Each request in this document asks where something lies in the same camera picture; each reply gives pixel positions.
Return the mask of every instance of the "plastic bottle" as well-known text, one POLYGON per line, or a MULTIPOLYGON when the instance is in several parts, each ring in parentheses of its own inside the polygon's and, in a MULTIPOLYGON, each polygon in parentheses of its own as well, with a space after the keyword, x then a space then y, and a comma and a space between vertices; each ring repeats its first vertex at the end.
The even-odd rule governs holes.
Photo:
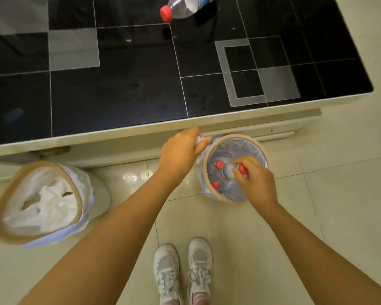
POLYGON ((173 18, 187 18, 212 1, 214 0, 169 0, 168 5, 160 9, 160 15, 164 22, 171 22, 173 18))

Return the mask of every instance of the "beige floor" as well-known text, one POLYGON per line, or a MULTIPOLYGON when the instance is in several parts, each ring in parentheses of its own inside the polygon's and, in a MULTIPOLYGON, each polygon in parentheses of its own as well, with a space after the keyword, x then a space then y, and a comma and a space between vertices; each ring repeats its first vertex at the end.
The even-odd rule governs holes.
MULTIPOLYGON (((381 284, 381 0, 338 0, 375 86, 369 97, 323 109, 313 126, 265 143, 279 201, 305 226, 381 284)), ((157 169, 158 160, 95 169, 115 207, 157 169)), ((158 304, 152 258, 173 243, 213 247, 215 304, 312 304, 274 234, 251 206, 201 195, 194 168, 164 205, 119 304, 158 304)), ((0 305, 17 301, 77 241, 21 250, 0 244, 0 305)))

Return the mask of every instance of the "sneaker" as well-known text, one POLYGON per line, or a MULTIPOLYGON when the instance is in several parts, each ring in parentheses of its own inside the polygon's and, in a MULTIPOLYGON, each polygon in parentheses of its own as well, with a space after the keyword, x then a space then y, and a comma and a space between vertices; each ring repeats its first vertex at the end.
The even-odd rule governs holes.
POLYGON ((179 301, 179 305, 184 305, 179 286, 179 256, 173 245, 163 245, 155 252, 154 277, 161 305, 169 301, 179 301))
POLYGON ((194 293, 207 293, 210 298, 209 284, 211 282, 213 257, 212 249, 205 239, 196 238, 189 244, 189 302, 193 305, 194 293))

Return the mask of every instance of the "shoelace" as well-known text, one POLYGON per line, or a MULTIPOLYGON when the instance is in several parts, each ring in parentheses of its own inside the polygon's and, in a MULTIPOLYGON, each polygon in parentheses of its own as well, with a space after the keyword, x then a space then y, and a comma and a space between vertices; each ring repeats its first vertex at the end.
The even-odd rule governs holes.
POLYGON ((175 271, 167 270, 161 271, 157 277, 158 292, 164 297, 172 291, 173 284, 175 282, 175 271))
POLYGON ((188 272, 189 279, 193 282, 199 290, 206 290, 209 292, 208 284, 211 283, 210 271, 203 264, 195 263, 191 270, 188 272))

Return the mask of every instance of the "tile countertop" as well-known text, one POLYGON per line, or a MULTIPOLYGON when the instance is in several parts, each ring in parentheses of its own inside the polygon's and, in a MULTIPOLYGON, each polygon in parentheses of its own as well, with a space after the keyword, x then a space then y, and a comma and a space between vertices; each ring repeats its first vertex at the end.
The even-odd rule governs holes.
POLYGON ((335 0, 0 0, 0 145, 366 94, 335 0))

